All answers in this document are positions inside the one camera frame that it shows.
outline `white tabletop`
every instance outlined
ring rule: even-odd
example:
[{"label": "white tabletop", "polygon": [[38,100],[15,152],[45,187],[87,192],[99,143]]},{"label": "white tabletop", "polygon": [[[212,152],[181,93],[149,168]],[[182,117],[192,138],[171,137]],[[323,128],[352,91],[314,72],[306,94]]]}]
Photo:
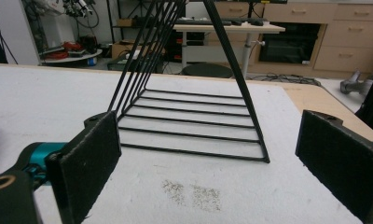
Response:
[{"label": "white tabletop", "polygon": [[[228,33],[259,33],[259,34],[278,34],[285,31],[285,28],[275,25],[263,25],[263,26],[254,26],[250,24],[236,26],[224,26],[225,31]],[[214,31],[212,25],[180,25],[175,24],[173,27],[177,32],[210,32]]]},{"label": "white tabletop", "polygon": [[[106,110],[118,78],[1,65],[0,173],[30,143],[72,139],[84,119]],[[223,79],[154,76],[148,86],[240,95],[235,82]],[[123,147],[85,223],[360,223],[295,155],[300,113],[283,88],[248,88],[270,164]],[[60,222],[50,187],[35,199],[45,223]]]}]

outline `cabinet drawer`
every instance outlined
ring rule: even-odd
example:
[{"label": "cabinet drawer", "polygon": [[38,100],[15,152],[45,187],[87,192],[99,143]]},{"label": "cabinet drawer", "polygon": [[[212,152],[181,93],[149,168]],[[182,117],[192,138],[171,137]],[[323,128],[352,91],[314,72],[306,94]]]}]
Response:
[{"label": "cabinet drawer", "polygon": [[373,21],[373,5],[340,4],[335,14],[335,20]]},{"label": "cabinet drawer", "polygon": [[[244,43],[247,38],[247,34],[228,33],[228,38],[231,44],[233,44],[233,42]],[[258,34],[253,34],[253,40],[257,40],[258,38],[259,38]],[[206,39],[208,39],[209,41],[219,41],[218,35],[215,32],[209,33],[206,36]]]},{"label": "cabinet drawer", "polygon": [[326,28],[323,45],[373,48],[373,21],[333,21]]},{"label": "cabinet drawer", "polygon": [[[215,7],[220,17],[247,17],[248,14],[246,2],[217,2]],[[254,10],[258,15],[262,15],[263,5],[257,4]]]},{"label": "cabinet drawer", "polygon": [[321,47],[314,69],[373,72],[373,49]]},{"label": "cabinet drawer", "polygon": [[269,21],[330,23],[335,15],[337,4],[288,3],[268,4],[264,17]]}]

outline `black metal frame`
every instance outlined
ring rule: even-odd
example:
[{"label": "black metal frame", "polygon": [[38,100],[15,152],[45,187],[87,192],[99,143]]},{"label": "black metal frame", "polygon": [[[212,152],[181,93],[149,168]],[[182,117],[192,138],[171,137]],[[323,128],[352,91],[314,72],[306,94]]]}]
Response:
[{"label": "black metal frame", "polygon": [[[125,117],[133,117],[136,119],[155,119],[162,120],[165,122],[186,122],[199,125],[215,125],[221,127],[229,128],[239,128],[239,129],[248,129],[256,133],[258,139],[240,139],[240,138],[230,138],[230,137],[221,137],[221,136],[212,136],[212,135],[202,135],[194,133],[175,133],[175,132],[163,132],[155,131],[148,129],[135,129],[127,127],[119,127],[123,131],[132,131],[132,132],[142,132],[142,133],[154,133],[154,134],[166,134],[166,135],[175,135],[175,136],[184,136],[184,137],[193,137],[193,138],[204,138],[204,139],[213,139],[221,141],[232,141],[232,142],[242,142],[246,144],[260,145],[262,157],[246,157],[240,155],[228,155],[228,154],[218,154],[218,153],[209,153],[201,152],[194,150],[184,150],[179,148],[166,148],[166,147],[150,147],[150,146],[141,146],[135,144],[124,144],[121,143],[124,147],[134,147],[139,149],[148,149],[148,150],[159,150],[159,151],[168,151],[168,152],[179,152],[186,154],[198,154],[204,156],[213,156],[213,157],[222,157],[230,159],[239,159],[247,161],[264,161],[269,163],[269,153],[266,149],[263,133],[259,127],[257,120],[256,112],[254,105],[251,99],[250,92],[248,91],[245,80],[242,76],[242,70],[238,65],[234,52],[231,48],[231,45],[228,40],[228,36],[225,32],[225,29],[221,23],[218,12],[214,6],[213,0],[204,0],[204,5],[210,15],[211,21],[219,40],[222,44],[224,52],[228,58],[230,67],[233,71],[236,82],[241,91],[242,97],[235,96],[224,96],[224,95],[212,95],[212,94],[198,94],[191,92],[179,92],[179,91],[164,91],[164,90],[150,90],[146,87],[148,80],[151,77],[153,69],[158,62],[159,57],[161,56],[163,47],[165,46],[174,26],[175,21],[180,17],[186,0],[155,0],[152,1],[151,5],[147,9],[146,15],[154,15],[153,18],[145,18],[144,25],[142,26],[138,36],[136,37],[135,44],[132,47],[131,55],[134,55],[134,52],[140,47],[140,53],[137,58],[134,60],[138,66],[131,67],[132,57],[129,58],[125,65],[125,69],[122,72],[122,75],[117,84],[116,90],[114,92],[113,98],[111,100],[108,110],[117,111],[117,119],[122,120]],[[238,99],[243,100],[245,105],[240,104],[226,104],[226,103],[212,103],[210,101],[196,101],[196,100],[177,100],[172,97],[149,97],[145,93],[148,92],[160,92],[164,95],[175,96],[177,94],[188,95],[191,97],[208,97],[208,98],[217,98],[217,99]],[[151,105],[142,105],[137,104],[139,99],[145,99],[149,101],[160,101],[160,102],[176,102],[180,104],[193,104],[193,105],[211,105],[211,106],[220,106],[228,108],[245,108],[248,111],[248,114],[237,114],[237,113],[224,113],[224,112],[214,112],[206,110],[190,110],[190,109],[180,109],[173,107],[163,107],[163,106],[151,106]],[[155,110],[166,110],[166,111],[177,111],[184,113],[199,113],[206,114],[211,116],[234,116],[242,118],[251,118],[254,126],[251,125],[239,125],[232,123],[218,123],[210,122],[207,120],[191,120],[191,119],[172,119],[172,118],[160,118],[152,116],[140,116],[133,115],[130,113],[131,108],[133,107],[142,107]]]}]

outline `black foam pad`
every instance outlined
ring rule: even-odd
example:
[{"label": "black foam pad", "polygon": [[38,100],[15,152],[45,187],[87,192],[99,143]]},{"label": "black foam pad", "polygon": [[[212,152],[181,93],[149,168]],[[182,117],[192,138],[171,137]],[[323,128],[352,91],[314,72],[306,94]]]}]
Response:
[{"label": "black foam pad", "polygon": [[87,127],[61,151],[46,157],[63,223],[81,223],[121,155],[114,112],[88,119]]},{"label": "black foam pad", "polygon": [[373,218],[373,143],[341,120],[303,111],[297,156],[363,222]]}]

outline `cardboard box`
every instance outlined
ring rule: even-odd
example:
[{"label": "cardboard box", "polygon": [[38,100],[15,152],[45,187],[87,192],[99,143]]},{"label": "cardboard box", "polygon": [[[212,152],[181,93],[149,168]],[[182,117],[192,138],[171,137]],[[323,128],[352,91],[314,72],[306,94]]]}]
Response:
[{"label": "cardboard box", "polygon": [[129,53],[131,49],[133,48],[134,40],[122,40],[114,43],[112,45],[112,59],[116,59],[122,54]]},{"label": "cardboard box", "polygon": [[124,53],[129,53],[132,48],[133,44],[122,44],[121,42],[114,43],[111,48],[111,58],[116,59]]},{"label": "cardboard box", "polygon": [[134,19],[119,19],[117,20],[117,26],[134,26]]}]

